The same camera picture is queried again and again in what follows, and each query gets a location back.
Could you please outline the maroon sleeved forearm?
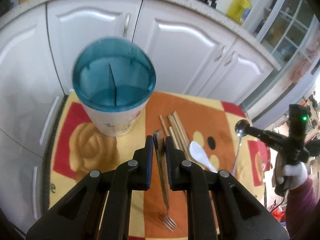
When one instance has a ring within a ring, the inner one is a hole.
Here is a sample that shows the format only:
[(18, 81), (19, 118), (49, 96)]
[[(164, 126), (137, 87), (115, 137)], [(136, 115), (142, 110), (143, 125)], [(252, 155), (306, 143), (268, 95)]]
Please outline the maroon sleeved forearm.
[(308, 177), (304, 184), (287, 195), (286, 228), (290, 237), (299, 232), (315, 210), (319, 214), (319, 202), (316, 202), (312, 180)]

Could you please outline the white gloved hand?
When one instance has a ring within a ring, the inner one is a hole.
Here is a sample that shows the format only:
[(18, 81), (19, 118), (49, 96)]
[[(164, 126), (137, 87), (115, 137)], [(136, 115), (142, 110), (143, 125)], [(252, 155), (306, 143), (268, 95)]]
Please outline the white gloved hand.
[(303, 162), (300, 162), (297, 165), (282, 166), (277, 164), (274, 171), (274, 181), (278, 184), (282, 184), (285, 176), (287, 176), (287, 178), (292, 178), (292, 181), (289, 184), (289, 190), (294, 190), (307, 181), (308, 172)]

